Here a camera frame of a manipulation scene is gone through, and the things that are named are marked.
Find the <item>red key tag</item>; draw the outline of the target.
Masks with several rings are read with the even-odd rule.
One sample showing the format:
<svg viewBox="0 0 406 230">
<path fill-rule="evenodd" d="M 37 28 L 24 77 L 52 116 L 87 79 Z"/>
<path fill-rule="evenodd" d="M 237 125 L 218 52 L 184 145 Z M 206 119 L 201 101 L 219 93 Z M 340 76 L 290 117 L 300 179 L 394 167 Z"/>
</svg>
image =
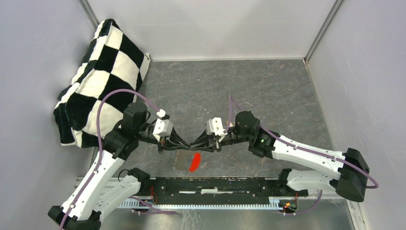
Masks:
<svg viewBox="0 0 406 230">
<path fill-rule="evenodd" d="M 191 165 L 189 167 L 189 172 L 196 171 L 199 168 L 200 163 L 201 163 L 201 154 L 199 152 L 196 152 L 191 161 Z"/>
</svg>

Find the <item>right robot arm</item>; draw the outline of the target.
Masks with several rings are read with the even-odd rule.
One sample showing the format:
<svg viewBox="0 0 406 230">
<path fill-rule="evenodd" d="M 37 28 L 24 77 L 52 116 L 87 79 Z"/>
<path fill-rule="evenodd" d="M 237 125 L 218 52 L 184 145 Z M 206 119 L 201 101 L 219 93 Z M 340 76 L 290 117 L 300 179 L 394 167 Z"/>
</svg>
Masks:
<svg viewBox="0 0 406 230">
<path fill-rule="evenodd" d="M 239 112 L 229 129 L 223 128 L 221 118 L 209 119 L 206 130 L 191 143 L 191 149 L 220 152 L 224 146 L 244 142 L 260 158 L 290 161 L 309 168 L 285 169 L 280 173 L 276 188 L 283 196 L 293 191 L 326 190 L 354 202 L 365 199 L 370 168 L 360 151 L 327 150 L 294 141 L 267 130 L 250 111 Z"/>
</svg>

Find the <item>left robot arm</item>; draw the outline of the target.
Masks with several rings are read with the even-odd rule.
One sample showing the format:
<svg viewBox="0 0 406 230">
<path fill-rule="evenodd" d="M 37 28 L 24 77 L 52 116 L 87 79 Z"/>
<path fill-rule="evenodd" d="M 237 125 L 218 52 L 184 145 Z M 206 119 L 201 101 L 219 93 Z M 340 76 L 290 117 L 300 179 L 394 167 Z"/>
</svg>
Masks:
<svg viewBox="0 0 406 230">
<path fill-rule="evenodd" d="M 145 195 L 150 190 L 149 175 L 134 168 L 109 192 L 103 189 L 113 174 L 123 165 L 139 142 L 157 145 L 164 150 L 189 150 L 173 128 L 168 115 L 155 123 L 147 121 L 150 112 L 143 103 L 131 103 L 123 119 L 105 135 L 102 149 L 79 186 L 61 206 L 52 206 L 48 216 L 64 230 L 98 230 L 106 217 L 128 197 Z"/>
</svg>

